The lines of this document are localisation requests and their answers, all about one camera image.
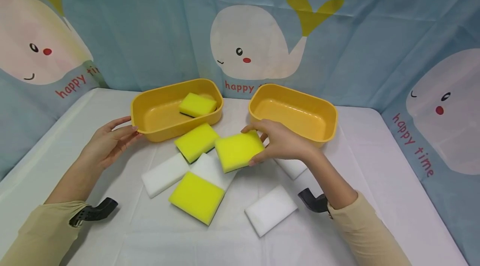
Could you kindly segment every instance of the black strap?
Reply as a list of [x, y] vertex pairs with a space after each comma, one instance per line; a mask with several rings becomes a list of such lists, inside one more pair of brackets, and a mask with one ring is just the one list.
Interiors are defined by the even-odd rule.
[[325, 197], [325, 194], [322, 194], [319, 197], [313, 196], [309, 188], [304, 189], [298, 194], [303, 203], [307, 206], [308, 209], [315, 213], [328, 212], [328, 200]]
[[99, 221], [105, 219], [118, 205], [119, 204], [115, 200], [107, 197], [96, 207], [84, 207], [80, 212], [73, 216], [72, 219], [70, 219], [70, 225], [77, 227], [82, 221]]

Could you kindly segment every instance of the plastic tub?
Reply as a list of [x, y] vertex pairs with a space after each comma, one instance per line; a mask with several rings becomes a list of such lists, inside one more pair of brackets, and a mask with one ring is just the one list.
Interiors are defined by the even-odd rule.
[[[181, 114], [180, 102], [188, 93], [196, 93], [217, 102], [217, 109], [202, 117]], [[180, 136], [200, 124], [215, 124], [222, 117], [223, 98], [215, 83], [208, 79], [195, 79], [137, 95], [130, 105], [132, 125], [152, 142], [161, 142]]]
[[324, 99], [276, 84], [257, 89], [248, 106], [250, 121], [270, 119], [321, 147], [335, 136], [338, 113]]

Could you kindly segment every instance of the yellow sponge in tub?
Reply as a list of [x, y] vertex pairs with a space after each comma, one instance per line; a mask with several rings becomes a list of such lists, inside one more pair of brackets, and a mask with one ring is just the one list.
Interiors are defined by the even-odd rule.
[[182, 155], [189, 163], [192, 163], [198, 157], [208, 152], [215, 146], [215, 140], [220, 138], [212, 127], [205, 123], [200, 124], [195, 129], [189, 131], [182, 137], [175, 140], [175, 145], [178, 147]]
[[223, 172], [234, 171], [248, 165], [250, 159], [265, 149], [256, 131], [217, 139], [215, 149]]
[[192, 172], [187, 172], [168, 201], [199, 221], [210, 225], [224, 195], [225, 191], [222, 188]]
[[195, 93], [189, 93], [179, 106], [181, 113], [190, 115], [191, 117], [207, 115], [215, 111], [216, 108], [216, 101], [196, 95]]

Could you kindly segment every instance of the hand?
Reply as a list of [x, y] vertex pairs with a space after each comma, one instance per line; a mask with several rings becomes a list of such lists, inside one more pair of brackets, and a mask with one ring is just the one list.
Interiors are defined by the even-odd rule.
[[254, 129], [263, 133], [260, 137], [262, 142], [268, 137], [270, 143], [263, 152], [250, 160], [250, 166], [271, 158], [302, 160], [309, 151], [316, 150], [307, 139], [295, 134], [281, 123], [262, 119], [244, 127], [242, 133]]
[[107, 169], [121, 153], [143, 136], [137, 132], [137, 127], [131, 125], [114, 130], [115, 127], [130, 121], [130, 119], [131, 117], [115, 119], [95, 131], [77, 161]]

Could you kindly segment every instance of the beige sleeve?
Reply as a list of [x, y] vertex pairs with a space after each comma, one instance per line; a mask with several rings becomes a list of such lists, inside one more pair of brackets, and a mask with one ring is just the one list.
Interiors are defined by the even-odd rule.
[[343, 209], [328, 210], [360, 266], [411, 265], [400, 245], [358, 192], [358, 199]]
[[83, 201], [38, 206], [18, 231], [0, 266], [59, 265], [80, 230], [69, 221], [85, 206]]

